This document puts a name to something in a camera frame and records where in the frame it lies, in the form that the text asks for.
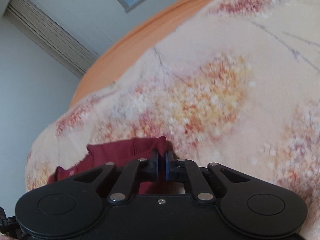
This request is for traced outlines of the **dark red long-sleeve shirt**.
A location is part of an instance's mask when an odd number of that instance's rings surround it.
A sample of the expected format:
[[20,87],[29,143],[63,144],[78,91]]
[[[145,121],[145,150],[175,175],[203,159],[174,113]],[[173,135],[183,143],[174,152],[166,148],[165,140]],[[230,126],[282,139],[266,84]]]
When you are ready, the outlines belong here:
[[173,145],[165,136],[133,138],[106,144],[88,145],[84,159],[69,169],[58,166],[54,173],[49,176],[47,184],[66,179],[105,163],[113,162],[117,167],[122,167],[133,159],[149,159],[154,151],[159,152],[160,156],[164,157],[165,153],[171,150],[173,150]]

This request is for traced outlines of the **floral beige quilt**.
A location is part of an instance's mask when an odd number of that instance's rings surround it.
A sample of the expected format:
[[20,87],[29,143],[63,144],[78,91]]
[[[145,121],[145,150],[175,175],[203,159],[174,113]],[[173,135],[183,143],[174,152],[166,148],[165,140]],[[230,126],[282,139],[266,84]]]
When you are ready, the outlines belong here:
[[210,2],[39,135],[26,189],[89,144],[161,136],[180,158],[296,192],[302,235],[319,239],[319,0]]

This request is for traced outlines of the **orange bed sheet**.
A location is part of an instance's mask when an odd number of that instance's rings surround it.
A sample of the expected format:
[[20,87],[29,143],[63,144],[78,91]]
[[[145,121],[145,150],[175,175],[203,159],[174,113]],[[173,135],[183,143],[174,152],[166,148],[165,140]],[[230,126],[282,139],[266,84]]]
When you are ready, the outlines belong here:
[[212,0],[179,0],[135,27],[108,49],[81,79],[70,108],[117,81],[143,54]]

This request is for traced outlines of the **beige curtain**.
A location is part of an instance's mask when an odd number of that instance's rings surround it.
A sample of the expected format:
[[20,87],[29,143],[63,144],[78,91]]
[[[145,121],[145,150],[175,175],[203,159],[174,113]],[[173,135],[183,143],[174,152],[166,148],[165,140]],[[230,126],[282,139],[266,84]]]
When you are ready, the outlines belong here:
[[100,22],[102,0],[9,0],[5,16],[78,77],[112,44]]

